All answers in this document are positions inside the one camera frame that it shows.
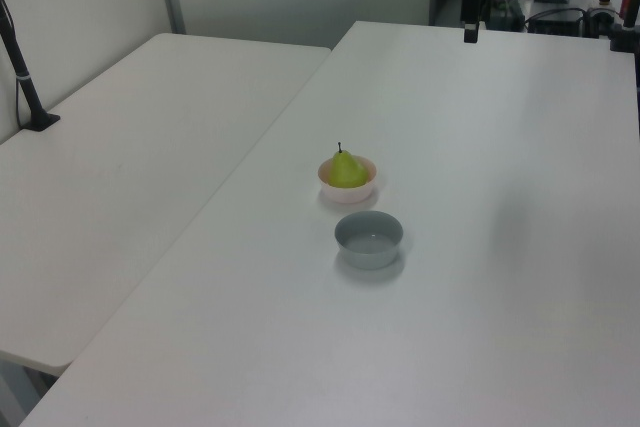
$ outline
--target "black cable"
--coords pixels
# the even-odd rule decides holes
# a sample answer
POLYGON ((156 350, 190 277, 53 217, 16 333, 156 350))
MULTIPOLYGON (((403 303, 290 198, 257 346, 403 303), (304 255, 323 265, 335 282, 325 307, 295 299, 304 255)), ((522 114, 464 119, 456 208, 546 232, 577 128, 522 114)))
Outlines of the black cable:
POLYGON ((13 31, 13 35, 16 35, 16 27, 13 23, 13 17, 11 17, 11 11, 9 10, 7 3, 4 0, 0 0, 0 5, 2 5, 2 9, 7 14, 7 17, 9 17, 9 23, 11 24, 11 30, 13 31))
POLYGON ((16 122, 18 123, 18 129, 22 130, 22 124, 20 123, 20 82, 16 79, 16 122))
MULTIPOLYGON (((7 17, 9 18, 9 23, 11 24, 11 31, 13 32, 13 35, 15 37, 16 27, 15 27, 15 24, 13 23, 13 17, 11 17, 11 11, 9 10, 9 7, 7 6, 7 3, 5 2, 5 0, 0 0, 0 6, 2 6, 2 9, 4 10, 5 14, 7 14, 7 17)), ((17 78, 16 78, 16 123, 18 124, 18 129, 22 130, 22 123, 20 122, 20 82, 18 81, 17 78)))
POLYGON ((553 14, 559 14, 560 12, 571 12, 571 11, 581 12, 583 17, 587 14, 586 10, 581 9, 579 7, 566 7, 566 8, 562 8, 562 9, 550 9, 550 10, 545 10, 544 12, 539 12, 539 13, 537 13, 535 15, 532 15, 527 20, 525 20, 524 23, 526 25, 529 22, 531 22, 532 20, 538 20, 538 19, 541 19, 542 17, 547 17, 547 16, 553 15, 553 14))

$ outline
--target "pink bowl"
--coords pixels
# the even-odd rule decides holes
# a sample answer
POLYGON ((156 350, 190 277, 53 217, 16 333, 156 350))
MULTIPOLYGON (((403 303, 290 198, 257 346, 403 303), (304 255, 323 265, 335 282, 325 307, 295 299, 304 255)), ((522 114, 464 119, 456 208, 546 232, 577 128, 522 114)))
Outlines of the pink bowl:
POLYGON ((351 189, 333 187, 329 185, 329 172, 331 171, 331 162, 333 159, 326 160, 318 169, 318 177, 320 178, 322 193, 328 199, 341 204, 355 204, 356 202, 362 202, 371 195, 371 192, 373 192, 374 180, 378 173, 376 166, 369 159, 365 159, 358 155, 354 155, 354 157, 364 165, 367 172, 369 172, 369 180, 367 180, 366 184, 351 189))

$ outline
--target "bowl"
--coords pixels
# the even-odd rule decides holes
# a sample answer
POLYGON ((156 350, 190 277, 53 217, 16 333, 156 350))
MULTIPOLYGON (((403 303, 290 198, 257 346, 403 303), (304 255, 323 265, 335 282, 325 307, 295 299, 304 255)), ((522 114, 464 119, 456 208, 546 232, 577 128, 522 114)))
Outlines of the bowl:
POLYGON ((378 173, 376 166, 369 159, 360 157, 358 155, 353 156, 358 160, 369 173, 367 183, 360 187, 353 187, 350 189, 343 189, 341 187, 333 187, 329 185, 329 172, 331 171, 331 163, 333 159, 328 159, 320 165, 318 169, 318 178, 322 188, 322 193, 330 200, 339 202, 341 204, 355 204, 356 202, 362 202, 364 199, 371 195, 374 187, 374 180, 378 173))
POLYGON ((402 225, 395 217, 373 210, 347 215, 335 229, 344 260, 366 270, 391 264, 398 255, 402 235, 402 225))

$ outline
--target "tabletop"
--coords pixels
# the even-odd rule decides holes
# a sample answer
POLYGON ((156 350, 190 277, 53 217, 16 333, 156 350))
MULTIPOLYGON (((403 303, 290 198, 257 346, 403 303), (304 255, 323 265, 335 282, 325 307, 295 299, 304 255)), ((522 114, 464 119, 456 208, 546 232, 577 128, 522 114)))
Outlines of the tabletop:
POLYGON ((24 426, 635 426, 632 67, 356 23, 24 426), (337 141, 361 204, 319 193, 337 141), (405 230, 374 272, 333 237, 366 209, 405 230))
POLYGON ((0 146, 0 358, 59 375, 328 52, 159 35, 0 146))

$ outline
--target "green pear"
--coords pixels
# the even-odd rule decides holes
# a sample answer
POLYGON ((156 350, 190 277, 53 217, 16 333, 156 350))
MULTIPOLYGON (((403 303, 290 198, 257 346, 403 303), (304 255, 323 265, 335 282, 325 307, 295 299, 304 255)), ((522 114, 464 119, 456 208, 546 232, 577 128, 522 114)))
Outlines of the green pear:
POLYGON ((342 150, 338 142, 338 152, 333 156, 329 171, 329 185, 342 189, 360 187, 369 180, 369 172, 349 152, 342 150))

